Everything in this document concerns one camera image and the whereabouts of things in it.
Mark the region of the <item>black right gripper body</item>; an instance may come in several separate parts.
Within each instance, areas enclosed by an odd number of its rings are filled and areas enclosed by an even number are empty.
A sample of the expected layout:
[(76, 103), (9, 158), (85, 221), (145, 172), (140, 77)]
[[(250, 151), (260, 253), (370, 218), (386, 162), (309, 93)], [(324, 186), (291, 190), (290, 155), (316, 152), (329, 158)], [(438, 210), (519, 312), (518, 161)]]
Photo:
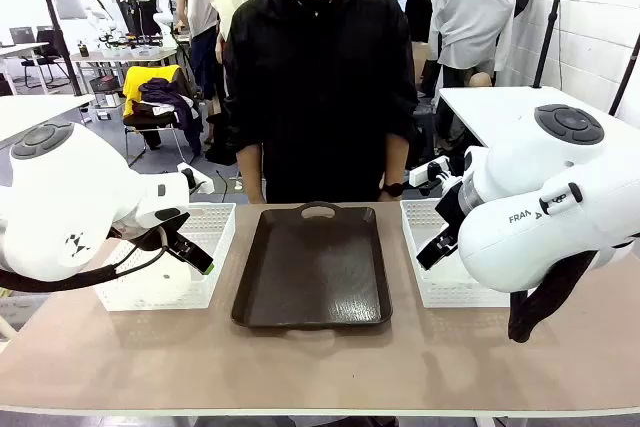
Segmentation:
[(443, 190), (443, 195), (435, 210), (446, 224), (447, 235), (451, 238), (457, 238), (463, 221), (473, 208), (473, 186), (460, 180)]

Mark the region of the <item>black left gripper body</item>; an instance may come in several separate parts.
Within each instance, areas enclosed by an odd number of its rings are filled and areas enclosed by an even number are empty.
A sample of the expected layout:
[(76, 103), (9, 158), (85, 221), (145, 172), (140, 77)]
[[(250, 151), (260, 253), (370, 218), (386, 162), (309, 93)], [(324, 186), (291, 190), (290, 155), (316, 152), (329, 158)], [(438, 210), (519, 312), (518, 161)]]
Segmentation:
[(166, 245), (170, 251), (187, 252), (190, 243), (179, 230), (189, 217), (189, 214), (180, 214), (149, 228), (131, 227), (119, 223), (117, 237), (131, 242), (143, 251), (154, 251)]

